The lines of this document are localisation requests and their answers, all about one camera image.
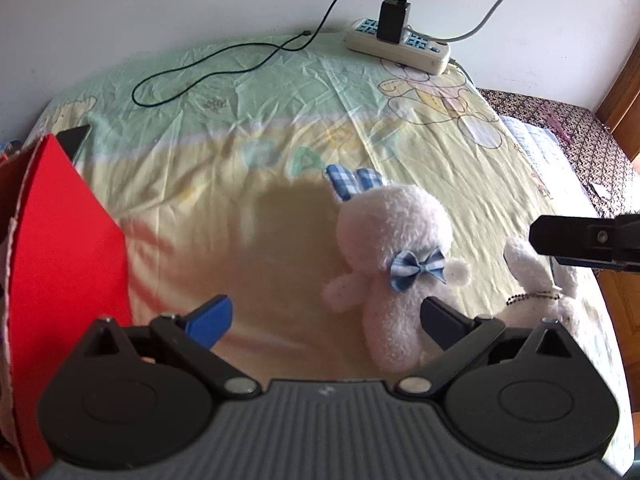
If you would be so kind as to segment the black smartphone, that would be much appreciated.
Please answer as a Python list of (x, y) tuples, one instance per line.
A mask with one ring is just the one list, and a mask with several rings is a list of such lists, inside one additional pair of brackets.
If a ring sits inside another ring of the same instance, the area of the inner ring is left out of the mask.
[(82, 125), (62, 130), (55, 135), (58, 144), (61, 145), (63, 152), (72, 164), (75, 162), (77, 153), (90, 130), (90, 125)]

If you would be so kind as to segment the white bunny with chain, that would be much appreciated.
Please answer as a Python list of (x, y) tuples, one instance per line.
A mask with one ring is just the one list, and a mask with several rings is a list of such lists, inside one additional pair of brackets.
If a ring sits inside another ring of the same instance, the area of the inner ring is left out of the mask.
[(533, 328), (548, 318), (559, 321), (575, 338), (596, 333), (598, 316), (582, 298), (574, 266), (562, 266), (555, 259), (547, 266), (532, 245), (519, 237), (506, 240), (503, 259), (522, 289), (497, 314), (507, 326)]

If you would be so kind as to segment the red cardboard box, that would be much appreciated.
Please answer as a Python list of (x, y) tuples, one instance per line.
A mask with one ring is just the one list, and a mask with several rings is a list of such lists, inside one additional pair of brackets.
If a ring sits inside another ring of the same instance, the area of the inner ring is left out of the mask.
[(40, 396), (102, 315), (131, 321), (125, 235), (48, 134), (1, 164), (1, 461), (19, 476), (52, 462)]

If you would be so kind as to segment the floral covered side table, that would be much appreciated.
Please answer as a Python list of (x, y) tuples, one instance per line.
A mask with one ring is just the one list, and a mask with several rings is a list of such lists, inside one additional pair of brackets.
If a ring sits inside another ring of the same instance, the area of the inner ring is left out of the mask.
[(603, 218), (639, 211), (639, 174), (590, 110), (483, 89), (559, 214)]

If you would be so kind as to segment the black charger adapter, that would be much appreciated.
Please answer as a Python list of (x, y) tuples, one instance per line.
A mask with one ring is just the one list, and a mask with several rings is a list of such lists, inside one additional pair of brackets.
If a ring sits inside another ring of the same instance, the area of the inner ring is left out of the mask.
[(384, 0), (378, 14), (376, 38), (389, 44), (400, 44), (407, 26), (409, 10), (408, 0)]

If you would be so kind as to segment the white bunny with blue bow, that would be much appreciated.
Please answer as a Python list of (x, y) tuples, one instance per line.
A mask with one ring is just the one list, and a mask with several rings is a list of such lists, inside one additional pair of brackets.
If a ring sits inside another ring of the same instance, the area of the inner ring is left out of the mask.
[(431, 296), (454, 304), (472, 281), (469, 263), (450, 256), (454, 229), (440, 201), (419, 185), (393, 183), (372, 168), (326, 167), (340, 204), (336, 241), (349, 266), (322, 289), (334, 312), (362, 310), (373, 362), (400, 373), (424, 352), (420, 310)]

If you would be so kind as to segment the stack of printed papers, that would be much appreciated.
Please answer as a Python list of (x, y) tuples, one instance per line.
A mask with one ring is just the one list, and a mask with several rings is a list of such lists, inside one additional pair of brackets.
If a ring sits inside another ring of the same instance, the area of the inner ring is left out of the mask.
[(558, 139), (549, 129), (529, 125), (511, 116), (501, 115), (500, 119), (541, 180), (551, 181), (572, 172)]

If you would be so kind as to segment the small white paper scrap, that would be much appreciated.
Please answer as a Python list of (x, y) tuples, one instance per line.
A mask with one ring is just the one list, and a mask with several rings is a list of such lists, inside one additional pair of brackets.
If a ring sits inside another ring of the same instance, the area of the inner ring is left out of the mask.
[(596, 194), (600, 198), (600, 200), (605, 200), (606, 202), (612, 200), (611, 191), (603, 184), (597, 182), (589, 182), (588, 188), (590, 188), (590, 190), (594, 194)]

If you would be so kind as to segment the white power strip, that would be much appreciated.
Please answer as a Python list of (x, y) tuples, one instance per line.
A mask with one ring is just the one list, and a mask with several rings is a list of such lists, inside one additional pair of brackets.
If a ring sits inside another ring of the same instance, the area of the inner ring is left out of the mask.
[(418, 35), (410, 29), (405, 29), (401, 34), (399, 44), (378, 39), (377, 33), (378, 21), (373, 18), (363, 18), (353, 22), (346, 30), (346, 47), (349, 50), (410, 66), (431, 75), (442, 74), (449, 64), (451, 54), (449, 44), (441, 44)]

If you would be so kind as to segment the pink hair clip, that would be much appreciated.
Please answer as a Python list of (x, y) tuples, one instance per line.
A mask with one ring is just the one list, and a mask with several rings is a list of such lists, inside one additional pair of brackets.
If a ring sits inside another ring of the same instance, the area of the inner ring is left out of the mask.
[(562, 126), (559, 118), (557, 118), (556, 115), (553, 112), (548, 112), (547, 113), (546, 125), (550, 130), (553, 131), (553, 133), (559, 139), (562, 139), (566, 144), (571, 144), (573, 142), (572, 136)]

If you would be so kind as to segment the wooden window frame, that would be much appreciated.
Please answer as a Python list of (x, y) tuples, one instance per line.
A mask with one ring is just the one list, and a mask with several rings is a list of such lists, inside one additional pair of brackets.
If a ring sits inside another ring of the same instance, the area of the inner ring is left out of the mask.
[(640, 150), (640, 41), (596, 111), (634, 166)]

